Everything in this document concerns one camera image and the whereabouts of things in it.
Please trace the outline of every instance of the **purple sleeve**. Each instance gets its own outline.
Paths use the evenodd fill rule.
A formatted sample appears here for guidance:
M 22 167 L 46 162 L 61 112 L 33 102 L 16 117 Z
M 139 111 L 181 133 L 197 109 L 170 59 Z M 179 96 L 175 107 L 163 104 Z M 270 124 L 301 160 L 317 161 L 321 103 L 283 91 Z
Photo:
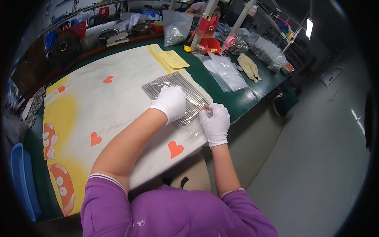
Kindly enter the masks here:
M 85 187 L 80 211 L 83 236 L 124 236 L 131 225 L 127 194 L 119 182 L 92 174 Z
M 270 220 L 250 201 L 243 188 L 223 194 L 221 200 L 245 222 L 254 236 L 278 236 Z

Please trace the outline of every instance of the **purple sweater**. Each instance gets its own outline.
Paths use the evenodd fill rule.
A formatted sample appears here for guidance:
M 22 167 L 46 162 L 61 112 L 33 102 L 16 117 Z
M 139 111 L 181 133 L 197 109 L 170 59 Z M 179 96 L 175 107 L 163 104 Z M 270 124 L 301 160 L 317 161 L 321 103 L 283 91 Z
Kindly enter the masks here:
M 129 203 L 113 178 L 92 174 L 81 207 L 87 236 L 278 236 L 243 189 L 219 199 L 205 191 L 161 186 Z

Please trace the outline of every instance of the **pink fan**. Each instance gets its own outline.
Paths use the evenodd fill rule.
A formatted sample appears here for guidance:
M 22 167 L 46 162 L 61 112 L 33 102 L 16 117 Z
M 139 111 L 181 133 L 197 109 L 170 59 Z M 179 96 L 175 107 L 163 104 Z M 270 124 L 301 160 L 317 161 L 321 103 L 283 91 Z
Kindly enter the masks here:
M 228 36 L 226 37 L 225 41 L 224 41 L 224 45 L 222 46 L 222 49 L 221 49 L 221 52 L 220 52 L 220 55 L 225 51 L 225 50 L 228 50 L 230 47 L 232 47 L 235 42 L 236 42 L 236 33 L 234 33 L 233 35 L 231 36 Z

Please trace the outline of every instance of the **yellow paper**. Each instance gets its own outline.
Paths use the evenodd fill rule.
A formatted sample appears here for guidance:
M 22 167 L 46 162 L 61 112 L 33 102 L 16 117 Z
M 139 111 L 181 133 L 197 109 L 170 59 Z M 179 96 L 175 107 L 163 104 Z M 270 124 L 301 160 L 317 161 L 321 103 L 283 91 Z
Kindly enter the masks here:
M 160 51 L 157 52 L 157 54 L 172 68 L 182 68 L 191 66 L 173 50 Z

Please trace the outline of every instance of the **green workbench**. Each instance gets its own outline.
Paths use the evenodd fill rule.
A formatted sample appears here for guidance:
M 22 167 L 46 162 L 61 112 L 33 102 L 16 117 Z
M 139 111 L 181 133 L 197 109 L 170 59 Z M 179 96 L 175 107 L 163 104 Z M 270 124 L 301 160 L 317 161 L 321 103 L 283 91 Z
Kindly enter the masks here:
M 230 114 L 230 121 L 234 122 L 249 109 L 255 106 L 258 101 L 266 96 L 270 91 L 272 91 L 276 86 L 278 86 L 285 77 L 281 74 L 274 74 L 270 71 L 260 60 L 258 60 L 251 52 L 246 53 L 258 67 L 259 75 L 262 81 L 254 83 L 250 80 L 244 72 L 242 76 L 246 80 L 250 89 L 243 89 L 236 92 L 226 92 L 224 93 L 219 87 L 217 82 L 208 72 L 208 70 L 203 66 L 201 61 L 197 59 L 191 53 L 185 52 L 183 50 L 183 45 L 176 45 L 172 47 L 164 47 L 163 39 L 156 39 L 152 41 L 145 41 L 141 43 L 136 43 L 132 45 L 125 46 L 123 48 L 118 48 L 115 50 L 108 51 L 96 57 L 93 57 L 83 63 L 79 64 L 71 71 L 55 78 L 51 84 L 55 83 L 65 75 L 71 73 L 72 71 L 83 67 L 91 62 L 94 62 L 100 58 L 125 51 L 128 49 L 145 46 L 149 44 L 159 44 L 163 50 L 174 50 L 176 51 L 191 67 L 187 67 L 186 70 L 191 74 L 192 78 L 203 87 L 207 93 L 213 98 L 214 103 L 223 104 Z M 230 57 L 232 61 L 237 62 L 237 56 Z M 43 158 L 43 140 L 42 140 L 42 128 L 43 128 L 43 116 L 44 116 L 44 106 L 38 110 L 37 119 L 33 127 L 28 130 L 25 140 L 25 149 L 29 152 L 32 159 L 32 169 L 34 177 L 34 185 L 37 192 L 38 202 L 41 207 L 42 216 L 38 221 L 53 220 L 63 217 L 61 209 L 55 197 L 53 186 L 50 181 L 49 172 L 47 169 L 47 162 Z

